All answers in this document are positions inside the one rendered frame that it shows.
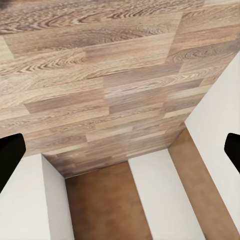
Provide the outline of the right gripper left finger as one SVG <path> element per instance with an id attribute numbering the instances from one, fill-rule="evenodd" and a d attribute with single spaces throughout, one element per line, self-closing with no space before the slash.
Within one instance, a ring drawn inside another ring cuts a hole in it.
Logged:
<path id="1" fill-rule="evenodd" d="M 26 152 L 21 133 L 0 138 L 0 193 Z"/>

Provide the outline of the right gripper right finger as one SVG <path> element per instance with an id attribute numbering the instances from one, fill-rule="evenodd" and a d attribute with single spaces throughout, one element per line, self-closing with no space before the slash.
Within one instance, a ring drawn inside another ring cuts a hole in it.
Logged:
<path id="1" fill-rule="evenodd" d="M 228 133 L 224 151 L 237 168 L 240 173 L 240 135 L 235 133 Z"/>

